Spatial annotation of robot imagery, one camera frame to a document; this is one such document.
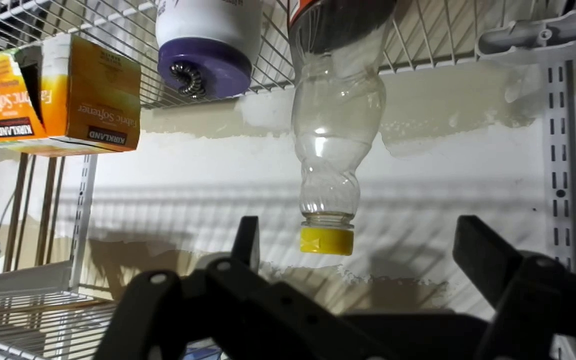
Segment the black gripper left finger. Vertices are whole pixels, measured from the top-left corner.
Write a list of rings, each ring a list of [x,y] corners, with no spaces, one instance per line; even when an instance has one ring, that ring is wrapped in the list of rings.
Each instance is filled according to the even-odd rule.
[[[232,360],[382,360],[382,347],[284,281],[257,274],[259,218],[244,215],[234,246],[190,275],[135,275],[93,360],[181,360],[214,340]]]

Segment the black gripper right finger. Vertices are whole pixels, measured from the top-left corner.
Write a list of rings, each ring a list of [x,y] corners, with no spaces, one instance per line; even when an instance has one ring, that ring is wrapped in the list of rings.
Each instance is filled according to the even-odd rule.
[[[456,221],[452,257],[494,308],[477,360],[548,360],[555,336],[576,340],[576,272],[472,213]]]

